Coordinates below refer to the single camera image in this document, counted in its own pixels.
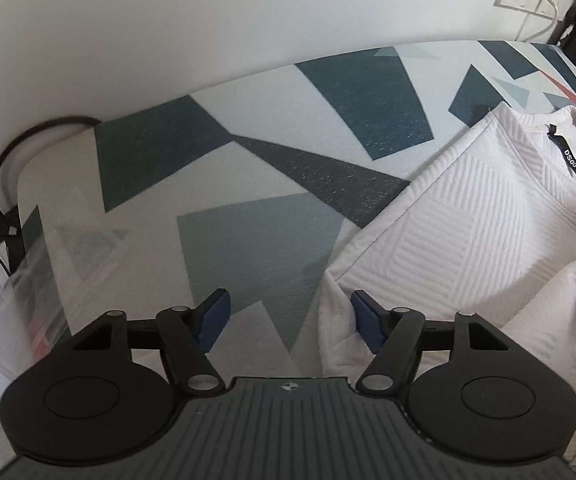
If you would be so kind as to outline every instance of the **bed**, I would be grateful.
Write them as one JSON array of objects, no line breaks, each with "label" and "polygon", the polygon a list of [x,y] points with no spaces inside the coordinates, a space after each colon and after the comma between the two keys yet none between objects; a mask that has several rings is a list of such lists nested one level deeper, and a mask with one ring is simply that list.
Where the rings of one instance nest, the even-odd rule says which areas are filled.
[{"label": "bed", "polygon": [[37,155],[18,187],[24,241],[47,247],[73,332],[224,287],[232,317],[209,357],[226,379],[316,376],[327,264],[501,101],[576,106],[576,68],[554,46],[444,41],[244,77]]}]

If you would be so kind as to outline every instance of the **white fabric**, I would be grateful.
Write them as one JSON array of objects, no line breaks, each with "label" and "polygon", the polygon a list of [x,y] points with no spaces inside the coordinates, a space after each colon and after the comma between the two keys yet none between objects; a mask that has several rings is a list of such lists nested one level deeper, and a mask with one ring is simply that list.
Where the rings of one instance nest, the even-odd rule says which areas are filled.
[{"label": "white fabric", "polygon": [[[363,289],[428,319],[477,312],[576,391],[576,176],[548,124],[576,158],[576,108],[529,115],[501,103],[341,252],[322,282],[325,374],[354,381],[372,359],[348,300]],[[420,370],[445,358],[424,355]]]}]

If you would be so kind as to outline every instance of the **clear plastic bag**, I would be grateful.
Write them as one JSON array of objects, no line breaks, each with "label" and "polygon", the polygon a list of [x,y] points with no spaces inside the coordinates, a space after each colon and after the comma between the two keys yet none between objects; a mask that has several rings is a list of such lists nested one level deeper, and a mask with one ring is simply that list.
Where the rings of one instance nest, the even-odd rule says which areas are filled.
[{"label": "clear plastic bag", "polygon": [[103,225],[79,196],[69,204],[43,225],[0,293],[0,372],[10,380],[79,325],[125,253],[124,233]]},{"label": "clear plastic bag", "polygon": [[[101,314],[90,305],[126,253],[126,232],[104,225],[76,191],[65,202],[56,217],[36,212],[36,236],[0,290],[0,396],[69,327]],[[3,462],[13,456],[1,426],[0,456]]]}]

